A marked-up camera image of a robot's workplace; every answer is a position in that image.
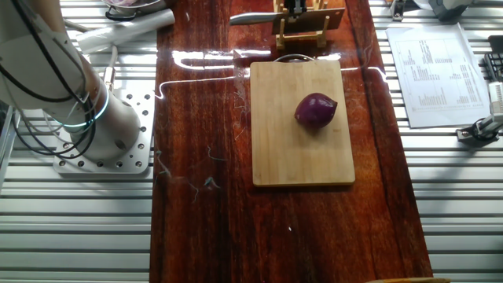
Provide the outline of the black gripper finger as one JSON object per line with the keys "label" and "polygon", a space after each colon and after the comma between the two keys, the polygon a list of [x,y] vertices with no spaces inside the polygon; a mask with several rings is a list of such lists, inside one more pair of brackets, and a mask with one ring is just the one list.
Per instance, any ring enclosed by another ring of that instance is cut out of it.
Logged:
{"label": "black gripper finger", "polygon": [[300,16],[307,11],[306,0],[284,0],[284,7],[287,9],[287,22],[296,23]]}

